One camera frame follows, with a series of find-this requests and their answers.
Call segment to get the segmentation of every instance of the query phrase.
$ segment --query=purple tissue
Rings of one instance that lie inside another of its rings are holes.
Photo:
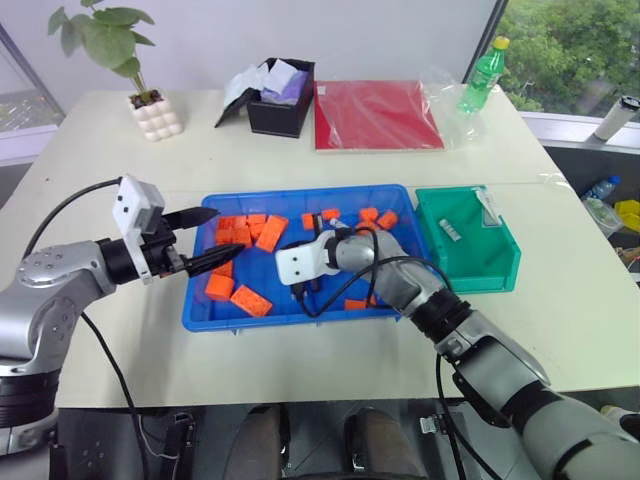
[[[293,74],[293,77],[291,77],[291,80],[289,80],[289,83],[287,83],[280,95],[278,95],[277,92],[265,88],[260,92],[260,100],[267,103],[277,103],[279,105],[295,105],[298,103],[302,87],[306,80],[307,72],[298,70]]]

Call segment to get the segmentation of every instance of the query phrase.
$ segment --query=red board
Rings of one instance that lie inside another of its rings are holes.
[[[316,149],[442,149],[416,81],[316,82]]]

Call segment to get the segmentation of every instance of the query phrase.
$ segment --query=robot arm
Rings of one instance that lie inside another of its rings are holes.
[[[82,311],[137,278],[219,266],[244,247],[223,245],[187,258],[173,230],[218,212],[191,208],[162,215],[154,186],[123,177],[114,216],[123,239],[48,247],[23,259],[0,292],[0,458],[46,444],[55,435],[58,376]]]
[[[376,232],[378,258],[406,256],[388,232]],[[295,281],[337,270],[358,272],[373,262],[370,234],[325,232],[311,244],[276,254],[278,274]],[[313,251],[323,261],[303,262]],[[363,278],[370,280],[371,274]],[[378,267],[378,295],[411,321],[455,369],[454,382],[489,423],[513,426],[544,480],[635,479],[640,445],[619,426],[587,405],[555,393],[535,358],[467,302],[445,288],[439,277],[416,261]]]

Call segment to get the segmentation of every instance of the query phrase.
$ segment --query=yellow object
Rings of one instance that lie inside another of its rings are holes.
[[[624,200],[616,203],[616,213],[624,223],[624,226],[634,232],[640,233],[640,202],[637,200]]]
[[[498,50],[506,50],[509,47],[509,43],[511,43],[511,40],[509,40],[507,37],[496,37],[496,39],[493,41],[493,48],[497,48]]]

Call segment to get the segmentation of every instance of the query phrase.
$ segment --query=blue plastic tray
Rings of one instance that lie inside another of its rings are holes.
[[[391,233],[403,249],[409,255],[429,258],[414,217],[411,200],[407,190],[401,185],[209,195],[202,201],[202,205],[218,209],[221,216],[266,213],[287,217],[289,226],[280,238],[276,249],[298,240],[313,240],[313,231],[302,228],[303,213],[319,213],[327,208],[338,208],[342,213],[340,220],[347,225],[355,226],[359,221],[358,212],[361,208],[376,207],[380,214],[391,209],[398,215],[398,224]],[[218,217],[198,228],[194,255],[199,255],[207,248],[214,246],[217,224]],[[366,297],[369,283],[360,280],[354,283],[327,312],[318,318],[309,318],[291,297],[289,287],[280,283],[274,254],[254,247],[244,250],[233,262],[234,289],[240,285],[246,285],[265,297],[273,303],[269,315],[252,318],[231,302],[212,302],[204,294],[209,278],[209,274],[205,273],[189,279],[182,313],[182,323],[185,328],[193,332],[238,330],[390,315],[390,310],[384,309],[344,310],[345,298],[363,300]],[[343,272],[335,276],[321,277],[321,291],[309,293],[306,298],[307,305],[317,310],[351,275]]]

